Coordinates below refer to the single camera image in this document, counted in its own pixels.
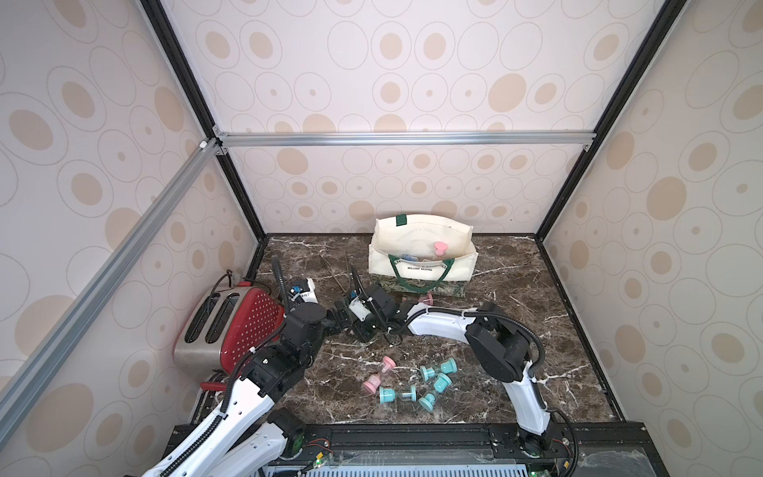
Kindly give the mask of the pink hourglass bottom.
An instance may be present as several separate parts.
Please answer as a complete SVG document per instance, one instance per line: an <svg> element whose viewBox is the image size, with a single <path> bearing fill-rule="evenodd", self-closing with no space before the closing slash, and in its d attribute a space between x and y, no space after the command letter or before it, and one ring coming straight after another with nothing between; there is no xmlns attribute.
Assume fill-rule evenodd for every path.
<svg viewBox="0 0 763 477"><path fill-rule="evenodd" d="M370 375L363 383L362 383L362 390L369 394L369 395L375 395L379 388L381 387L382 378L378 374Z"/></svg>

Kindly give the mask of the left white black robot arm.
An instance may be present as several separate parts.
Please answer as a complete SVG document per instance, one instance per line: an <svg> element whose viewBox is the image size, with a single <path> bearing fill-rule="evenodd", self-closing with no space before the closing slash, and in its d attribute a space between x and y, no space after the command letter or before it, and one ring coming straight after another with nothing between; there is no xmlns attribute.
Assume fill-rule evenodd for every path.
<svg viewBox="0 0 763 477"><path fill-rule="evenodd" d="M364 292L357 270L350 268L356 289L326 309L318 303L311 279L286 282L276 256L271 268L280 289L282 323L260 347L244 354L219 405L147 476L254 476L283 453L300 449L304 431L286 411L247 439L242 436L304 378L325 338L351 327L357 316L350 304Z"/></svg>

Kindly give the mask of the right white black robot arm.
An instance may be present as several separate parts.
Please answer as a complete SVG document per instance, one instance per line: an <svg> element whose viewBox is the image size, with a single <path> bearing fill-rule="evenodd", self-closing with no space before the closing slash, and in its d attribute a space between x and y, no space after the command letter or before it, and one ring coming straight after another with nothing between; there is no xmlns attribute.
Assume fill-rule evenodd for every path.
<svg viewBox="0 0 763 477"><path fill-rule="evenodd" d="M544 345L536 333L497 305L488 302L457 310L398 302L376 286L372 292L350 293L349 309L353 326L364 326L371 333L432 336L468 344L484 372L504 387L519 427L516 443L526 456L545 457L554 441L564 437L575 443L570 427L554 421L555 411L538 388L536 370L546 359Z"/></svg>

